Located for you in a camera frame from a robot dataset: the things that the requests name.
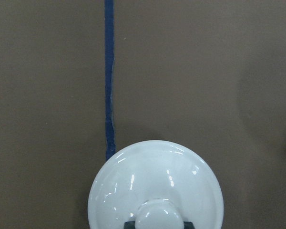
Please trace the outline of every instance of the white plate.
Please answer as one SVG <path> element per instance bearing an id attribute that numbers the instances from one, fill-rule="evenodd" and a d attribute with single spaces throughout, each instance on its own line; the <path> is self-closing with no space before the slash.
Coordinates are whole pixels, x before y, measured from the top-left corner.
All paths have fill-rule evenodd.
<path id="1" fill-rule="evenodd" d="M 136 221 L 136 229 L 166 222 L 167 229 L 177 229 L 180 221 L 192 222 L 195 229 L 220 229 L 223 216 L 221 189 L 207 163 L 184 146 L 158 140 L 112 156 L 97 174 L 88 200 L 92 229 L 123 229 L 127 221 Z"/>

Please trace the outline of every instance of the gray surface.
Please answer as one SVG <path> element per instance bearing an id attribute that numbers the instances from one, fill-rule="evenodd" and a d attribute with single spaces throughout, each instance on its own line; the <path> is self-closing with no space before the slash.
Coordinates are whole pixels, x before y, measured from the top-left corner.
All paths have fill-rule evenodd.
<path id="1" fill-rule="evenodd" d="M 0 228 L 88 228 L 104 163 L 103 4 L 0 1 Z M 286 229 L 286 1 L 117 1 L 118 149 L 194 150 L 224 229 Z"/>

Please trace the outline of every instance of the round white object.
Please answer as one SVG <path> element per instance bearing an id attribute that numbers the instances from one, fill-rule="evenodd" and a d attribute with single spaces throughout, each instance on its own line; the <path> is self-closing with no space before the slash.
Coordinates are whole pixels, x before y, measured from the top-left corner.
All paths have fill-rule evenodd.
<path id="1" fill-rule="evenodd" d="M 208 164 L 184 146 L 159 140 L 113 155 L 88 200 L 92 229 L 123 229 L 127 221 L 136 229 L 179 229 L 184 221 L 195 229 L 220 229 L 223 216 L 222 192 Z"/>

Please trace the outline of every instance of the blue stripe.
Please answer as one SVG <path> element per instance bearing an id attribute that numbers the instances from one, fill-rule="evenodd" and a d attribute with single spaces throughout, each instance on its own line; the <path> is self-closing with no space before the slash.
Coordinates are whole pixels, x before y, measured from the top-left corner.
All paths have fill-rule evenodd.
<path id="1" fill-rule="evenodd" d="M 105 0 L 105 102 L 106 102 L 106 160 L 115 153 L 112 110 L 112 75 L 114 65 L 113 0 Z"/>

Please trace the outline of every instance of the blue tape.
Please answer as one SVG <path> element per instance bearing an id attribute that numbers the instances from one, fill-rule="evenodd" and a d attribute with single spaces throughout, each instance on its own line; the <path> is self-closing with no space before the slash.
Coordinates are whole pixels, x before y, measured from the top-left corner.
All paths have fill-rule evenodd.
<path id="1" fill-rule="evenodd" d="M 106 103 L 106 160 L 115 153 L 112 108 L 112 77 L 114 65 L 113 0 L 105 0 L 105 103 Z"/>

